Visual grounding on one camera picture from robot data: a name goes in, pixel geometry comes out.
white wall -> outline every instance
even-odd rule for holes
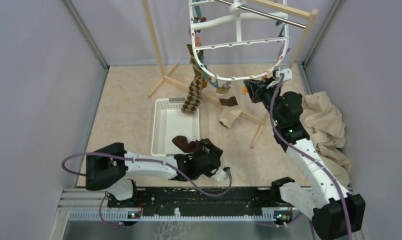
[[[0,1],[0,240],[48,238],[103,74],[60,0]]]
[[[73,0],[72,2],[109,65],[157,64],[141,0]],[[307,12],[313,9],[319,11],[305,47],[298,57],[299,60],[305,58],[333,2],[334,0],[288,0],[288,5],[291,7]],[[186,44],[191,43],[188,35],[188,0],[149,0],[149,3],[163,61],[166,64],[175,62],[187,64],[189,53]],[[263,12],[275,12],[252,3],[248,6]],[[229,6],[219,2],[208,3],[201,6],[201,11],[203,16],[211,20],[228,15]],[[290,19],[304,24],[307,22],[292,16]],[[277,37],[282,27],[282,25],[276,27],[275,21],[242,23],[242,29],[245,29],[242,32],[243,40]],[[302,34],[302,30],[295,26],[290,26],[289,32],[289,47],[292,52],[286,55],[284,61],[291,59]],[[234,41],[235,25],[204,29],[199,36],[204,45]],[[270,63],[276,60],[280,47],[278,43],[269,43],[206,50],[205,61],[206,63]]]
[[[402,239],[402,0],[348,0],[308,67],[343,114],[371,239]]]

plastic tray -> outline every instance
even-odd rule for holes
[[[185,136],[188,142],[200,139],[200,111],[197,110],[194,115],[183,114],[181,108],[184,101],[184,97],[162,98],[155,101],[152,156],[182,154],[183,152],[172,142],[176,136]]]

metal rail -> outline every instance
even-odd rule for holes
[[[229,6],[231,6],[233,4],[232,2],[225,1],[225,0],[215,0],[215,1],[219,2],[219,3],[222,3],[222,4],[227,4]],[[278,17],[278,16],[273,16],[273,15],[270,15],[268,13],[258,11],[258,10],[255,10],[255,9],[252,9],[252,8],[249,8],[249,7],[238,6],[238,8],[242,9],[242,10],[245,10],[245,11],[248,11],[248,12],[251,12],[253,14],[258,14],[260,16],[263,16],[263,17],[266,17],[266,18],[269,18],[269,19],[274,19],[276,21],[286,23],[286,24],[289,24],[289,25],[292,25],[292,26],[295,26],[295,27],[298,27],[298,28],[302,28],[302,29],[306,28],[306,25],[300,24],[298,22],[294,22],[294,21],[291,21],[291,20],[288,20],[288,19],[285,19],[285,18],[281,18],[281,17]]]

beige floor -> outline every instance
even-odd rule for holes
[[[246,76],[267,69],[265,64],[227,64],[209,65],[213,73],[227,76]],[[304,94],[297,66],[292,68],[293,79],[286,82],[283,92],[294,91]],[[191,65],[181,65],[171,75],[173,78],[188,83],[193,79]],[[148,98],[148,92],[160,80],[157,66],[118,66],[111,67],[104,86],[99,108],[89,139],[87,150],[95,151],[111,143],[122,142],[126,150],[149,155],[154,121],[154,104],[156,99],[185,97],[186,92],[167,83]],[[237,96],[242,109],[263,118],[266,110],[261,103],[251,103],[248,95],[242,94],[243,83],[233,82],[232,88],[241,93]],[[208,86],[203,93],[214,93]],[[301,185],[308,185],[298,166],[275,142],[272,127],[267,124],[254,149],[251,141],[259,126],[239,117],[232,128],[227,129],[218,122],[221,108],[208,102],[200,108],[201,138],[209,138],[224,153],[221,158],[222,167],[231,168],[233,186],[270,186],[273,180],[289,176]],[[135,177],[140,187],[190,186],[188,182],[168,181],[155,177]],[[196,183],[200,186],[227,186],[228,182],[217,182],[213,178],[201,176]],[[84,177],[78,182],[85,185]]]

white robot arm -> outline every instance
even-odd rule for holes
[[[251,101],[262,102],[271,113],[277,143],[297,163],[313,189],[307,192],[293,179],[285,177],[272,182],[273,199],[298,208],[312,221],[321,239],[344,236],[351,232],[347,231],[349,227],[353,232],[360,230],[366,206],[364,199],[360,194],[352,195],[326,167],[300,122],[302,95],[289,91],[280,96],[285,75],[279,71],[273,75],[262,81],[244,80],[245,87]]]
[[[139,155],[125,151],[123,143],[113,143],[95,152],[126,157],[133,161],[88,156],[85,188],[90,191],[105,190],[117,201],[125,201],[134,196],[136,184],[129,178],[135,176],[187,181],[183,174],[191,180],[204,174],[219,182],[228,179],[226,171],[220,168],[223,151],[209,139],[202,139],[200,143],[203,148],[194,153],[166,157]]]

